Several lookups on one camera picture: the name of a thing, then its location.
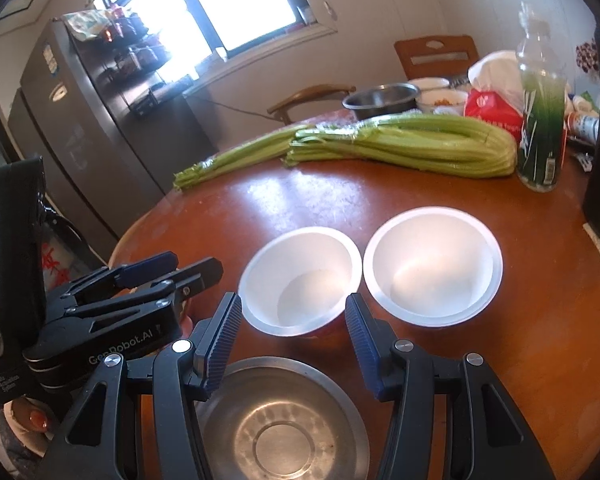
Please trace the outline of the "deep steel bowl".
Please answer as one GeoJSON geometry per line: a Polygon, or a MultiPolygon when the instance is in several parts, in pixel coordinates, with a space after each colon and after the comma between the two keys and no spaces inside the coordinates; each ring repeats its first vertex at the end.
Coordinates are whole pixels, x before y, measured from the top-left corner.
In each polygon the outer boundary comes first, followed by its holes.
{"type": "Polygon", "coordinates": [[[230,364],[196,404],[215,479],[365,479],[370,444],[354,403],[306,363],[261,356],[230,364]]]}

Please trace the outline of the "red paper noodle bowl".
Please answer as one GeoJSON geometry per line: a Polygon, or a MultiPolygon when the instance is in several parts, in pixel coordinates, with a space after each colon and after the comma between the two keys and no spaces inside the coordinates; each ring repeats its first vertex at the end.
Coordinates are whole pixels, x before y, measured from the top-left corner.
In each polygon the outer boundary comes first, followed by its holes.
{"type": "Polygon", "coordinates": [[[501,286],[504,261],[493,233],[465,211],[422,207],[384,223],[367,244],[365,284],[399,320],[448,327],[479,315],[501,286]]]}

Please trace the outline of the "grey refrigerator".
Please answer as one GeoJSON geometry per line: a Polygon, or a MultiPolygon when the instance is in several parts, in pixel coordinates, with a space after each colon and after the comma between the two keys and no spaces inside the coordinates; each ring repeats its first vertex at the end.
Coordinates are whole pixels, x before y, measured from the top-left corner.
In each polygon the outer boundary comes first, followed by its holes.
{"type": "Polygon", "coordinates": [[[43,28],[20,78],[8,128],[24,157],[44,162],[46,193],[102,258],[171,191],[174,174],[217,149],[183,93],[138,117],[130,104],[156,73],[121,80],[114,52],[43,28]]]}

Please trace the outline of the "long celery bunch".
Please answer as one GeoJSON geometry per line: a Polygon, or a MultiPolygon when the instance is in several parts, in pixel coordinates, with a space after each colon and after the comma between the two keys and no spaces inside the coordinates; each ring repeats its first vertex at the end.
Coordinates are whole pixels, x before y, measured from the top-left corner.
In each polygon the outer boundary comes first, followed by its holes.
{"type": "Polygon", "coordinates": [[[311,124],[290,125],[243,144],[215,154],[202,162],[174,174],[173,187],[186,190],[193,186],[212,180],[222,174],[245,169],[267,160],[284,156],[294,136],[301,130],[310,128],[311,124]]]}

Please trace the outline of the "steel bowl at back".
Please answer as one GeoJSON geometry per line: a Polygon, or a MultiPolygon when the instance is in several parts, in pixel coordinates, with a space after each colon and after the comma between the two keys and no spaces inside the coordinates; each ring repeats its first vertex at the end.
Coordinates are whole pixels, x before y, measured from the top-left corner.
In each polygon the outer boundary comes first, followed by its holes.
{"type": "Polygon", "coordinates": [[[380,86],[350,94],[342,106],[350,110],[357,120],[399,114],[417,107],[420,90],[409,82],[381,84],[380,86]]]}

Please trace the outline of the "wrapped celery bunch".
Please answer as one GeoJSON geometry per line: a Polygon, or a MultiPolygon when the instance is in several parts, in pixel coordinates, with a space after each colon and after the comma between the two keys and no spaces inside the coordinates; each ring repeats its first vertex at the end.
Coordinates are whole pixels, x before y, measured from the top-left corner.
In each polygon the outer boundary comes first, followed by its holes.
{"type": "Polygon", "coordinates": [[[341,127],[303,128],[290,141],[283,162],[296,166],[335,159],[487,179],[515,171],[517,144],[506,130],[477,118],[402,113],[341,127]]]}

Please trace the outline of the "white ceramic bowl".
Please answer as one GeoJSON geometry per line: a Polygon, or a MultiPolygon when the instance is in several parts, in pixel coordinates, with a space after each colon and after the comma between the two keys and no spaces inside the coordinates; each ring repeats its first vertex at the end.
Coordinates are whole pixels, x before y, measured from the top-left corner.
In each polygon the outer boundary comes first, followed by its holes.
{"type": "Polygon", "coordinates": [[[425,114],[434,114],[442,107],[445,112],[452,110],[454,114],[463,115],[467,99],[466,91],[442,88],[423,91],[416,102],[418,108],[425,114]]]}

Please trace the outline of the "small white bottle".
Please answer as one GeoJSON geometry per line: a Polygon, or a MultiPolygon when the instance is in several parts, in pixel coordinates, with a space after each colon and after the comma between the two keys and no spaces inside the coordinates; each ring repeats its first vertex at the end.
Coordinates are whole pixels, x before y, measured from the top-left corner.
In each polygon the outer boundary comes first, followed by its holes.
{"type": "Polygon", "coordinates": [[[572,112],[567,116],[567,129],[570,136],[595,144],[600,128],[600,118],[582,112],[572,112]]]}

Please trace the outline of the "wooden slat-back chair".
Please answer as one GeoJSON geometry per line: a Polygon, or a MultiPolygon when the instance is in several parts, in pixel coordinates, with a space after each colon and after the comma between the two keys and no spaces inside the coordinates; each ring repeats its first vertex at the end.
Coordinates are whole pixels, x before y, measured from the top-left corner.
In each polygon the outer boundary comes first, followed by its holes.
{"type": "Polygon", "coordinates": [[[480,58],[475,41],[468,35],[405,39],[393,47],[408,79],[464,76],[480,58]]]}

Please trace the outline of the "red white plastic bag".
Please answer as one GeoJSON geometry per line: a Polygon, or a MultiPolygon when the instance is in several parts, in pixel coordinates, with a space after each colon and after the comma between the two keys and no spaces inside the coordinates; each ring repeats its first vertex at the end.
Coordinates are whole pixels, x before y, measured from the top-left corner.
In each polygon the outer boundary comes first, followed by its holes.
{"type": "Polygon", "coordinates": [[[519,143],[524,96],[516,53],[491,52],[469,67],[468,80],[464,115],[506,130],[519,143]]]}

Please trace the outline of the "green label plastic bottle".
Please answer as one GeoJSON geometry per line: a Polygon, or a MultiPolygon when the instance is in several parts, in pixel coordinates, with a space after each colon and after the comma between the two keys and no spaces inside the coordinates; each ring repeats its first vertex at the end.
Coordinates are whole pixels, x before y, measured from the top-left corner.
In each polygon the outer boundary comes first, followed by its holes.
{"type": "Polygon", "coordinates": [[[521,5],[519,23],[524,39],[516,51],[522,88],[517,174],[528,188],[550,192],[565,154],[567,79],[553,48],[550,24],[526,2],[521,5]]]}

